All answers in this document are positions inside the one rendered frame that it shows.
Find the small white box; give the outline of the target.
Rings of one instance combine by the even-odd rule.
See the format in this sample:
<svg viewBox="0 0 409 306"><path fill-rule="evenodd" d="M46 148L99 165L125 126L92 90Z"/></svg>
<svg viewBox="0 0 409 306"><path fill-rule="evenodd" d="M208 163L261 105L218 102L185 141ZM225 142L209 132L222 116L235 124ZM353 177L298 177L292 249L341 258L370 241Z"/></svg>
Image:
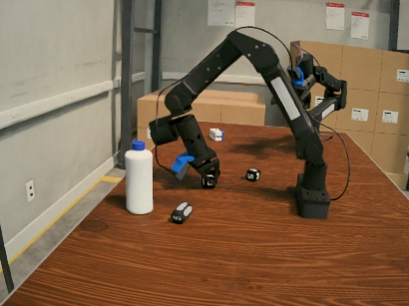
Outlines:
<svg viewBox="0 0 409 306"><path fill-rule="evenodd" d="M209 137L215 141L223 141L223 134L219 129L209 129Z"/></svg>

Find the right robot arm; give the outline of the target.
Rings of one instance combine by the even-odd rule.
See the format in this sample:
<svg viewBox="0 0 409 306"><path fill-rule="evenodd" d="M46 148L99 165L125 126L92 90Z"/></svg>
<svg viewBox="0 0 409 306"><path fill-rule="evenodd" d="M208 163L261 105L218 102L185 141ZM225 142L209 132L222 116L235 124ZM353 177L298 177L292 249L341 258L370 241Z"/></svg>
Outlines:
<svg viewBox="0 0 409 306"><path fill-rule="evenodd" d="M310 61L312 65L310 64ZM300 65L298 67L292 65L293 79L298 80L301 76L298 68L300 68L301 72L303 73L303 80L306 80L308 82L308 86L310 86L310 89L315 85L315 83L318 83L321 86L325 87L323 101L313 109L309 110L309 112L318 122L321 123L321 121L332 112L339 111L340 109L345 108L347 102L346 81L336 79L329 73L327 76L326 68L321 66L314 66L312 54L302 54L302 62L300 63ZM325 82L324 85L322 84L322 81ZM340 89L341 84L343 85L343 90L342 86ZM341 92L341 95L334 94L334 92Z"/></svg>

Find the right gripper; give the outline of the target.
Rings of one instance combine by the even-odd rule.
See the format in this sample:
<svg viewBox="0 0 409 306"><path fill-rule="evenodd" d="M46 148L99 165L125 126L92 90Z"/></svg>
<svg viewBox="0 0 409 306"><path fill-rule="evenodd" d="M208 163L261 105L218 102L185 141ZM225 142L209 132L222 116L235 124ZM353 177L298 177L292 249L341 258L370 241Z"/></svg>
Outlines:
<svg viewBox="0 0 409 306"><path fill-rule="evenodd" d="M311 108L311 92L309 91L310 86L308 86L308 82L306 80L303 80L303 73L301 72L300 68L298 68L298 70L301 73L300 79L298 79L298 80L293 79L294 85L293 85L293 81L292 82L290 81L290 83L291 83L293 89L294 89L294 86L295 86L296 92L297 92L298 96L300 97L300 99L302 101L304 100L303 103L304 103L306 109L310 109ZM295 91L295 89L294 89L294 91ZM275 101L275 99L273 97L271 98L270 104L271 105L276 104L276 101Z"/></svg>

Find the white bottle with blue cap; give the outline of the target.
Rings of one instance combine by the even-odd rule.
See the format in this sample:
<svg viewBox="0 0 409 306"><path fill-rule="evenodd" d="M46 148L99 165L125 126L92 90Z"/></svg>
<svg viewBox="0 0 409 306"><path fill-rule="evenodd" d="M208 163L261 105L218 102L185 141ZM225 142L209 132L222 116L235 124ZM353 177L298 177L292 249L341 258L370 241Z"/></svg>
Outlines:
<svg viewBox="0 0 409 306"><path fill-rule="evenodd" d="M125 154L127 211L146 214L153 210L153 155L145 142L132 142Z"/></svg>

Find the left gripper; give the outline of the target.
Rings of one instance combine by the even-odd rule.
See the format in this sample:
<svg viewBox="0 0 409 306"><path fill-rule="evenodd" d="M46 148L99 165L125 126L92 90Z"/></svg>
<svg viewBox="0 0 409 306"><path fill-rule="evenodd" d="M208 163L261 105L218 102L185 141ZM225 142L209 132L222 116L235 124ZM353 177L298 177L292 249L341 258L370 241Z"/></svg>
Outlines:
<svg viewBox="0 0 409 306"><path fill-rule="evenodd" d="M191 167L193 167L204 179L206 179L212 186L217 184L218 169L219 169L219 159L217 158L216 152L207 146L205 138L202 132L199 134L198 138L194 138L193 141L186 140L183 141L186 152L177 156L177 160L172 166L177 172L180 172L184 164L187 162ZM214 160L210 160L215 158ZM203 161L205 162L203 163ZM214 167L214 180L211 180L206 174L210 174L210 169Z"/></svg>

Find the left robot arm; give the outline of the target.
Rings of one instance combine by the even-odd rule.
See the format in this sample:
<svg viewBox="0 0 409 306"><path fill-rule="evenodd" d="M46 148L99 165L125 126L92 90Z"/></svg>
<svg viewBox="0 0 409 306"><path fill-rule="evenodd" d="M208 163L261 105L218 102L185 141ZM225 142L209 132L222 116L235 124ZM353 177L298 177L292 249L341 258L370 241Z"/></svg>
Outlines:
<svg viewBox="0 0 409 306"><path fill-rule="evenodd" d="M323 144L272 46L236 31L226 36L211 55L166 94L165 106L171 114L157 119L157 146L177 141L179 136L191 142L199 137L201 129L195 115L179 116L191 111L191 103L242 54L261 74L290 127L295 145L306 159L303 173L297 174L303 203L329 205L331 199L325 183L328 164L324 162Z"/></svg>

